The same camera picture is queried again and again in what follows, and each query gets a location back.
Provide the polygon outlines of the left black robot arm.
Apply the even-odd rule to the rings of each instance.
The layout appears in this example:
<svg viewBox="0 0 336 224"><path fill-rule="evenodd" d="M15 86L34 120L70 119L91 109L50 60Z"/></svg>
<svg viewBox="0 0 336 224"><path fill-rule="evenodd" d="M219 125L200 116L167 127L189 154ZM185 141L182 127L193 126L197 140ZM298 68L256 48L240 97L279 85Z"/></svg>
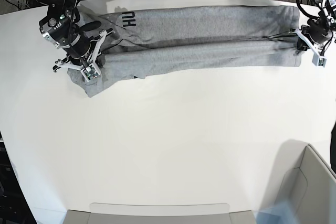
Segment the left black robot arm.
<svg viewBox="0 0 336 224"><path fill-rule="evenodd" d="M299 50L311 49L318 57L324 57L326 50L335 41L335 0L311 0L319 8L317 15L309 14L301 1L296 4L301 14L308 18L307 24L297 29Z"/></svg>

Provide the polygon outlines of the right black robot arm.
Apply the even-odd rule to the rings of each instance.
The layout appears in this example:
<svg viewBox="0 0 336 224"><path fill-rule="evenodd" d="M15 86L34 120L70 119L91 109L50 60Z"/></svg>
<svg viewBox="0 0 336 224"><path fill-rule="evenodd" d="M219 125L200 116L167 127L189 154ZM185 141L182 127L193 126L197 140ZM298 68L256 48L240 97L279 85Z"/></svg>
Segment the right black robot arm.
<svg viewBox="0 0 336 224"><path fill-rule="evenodd" d="M83 21L78 9L81 1L47 0L48 10L39 21L39 31L46 41L66 52L64 59L56 60L53 72L66 68L90 81L101 75L101 47L114 30L99 18Z"/></svg>

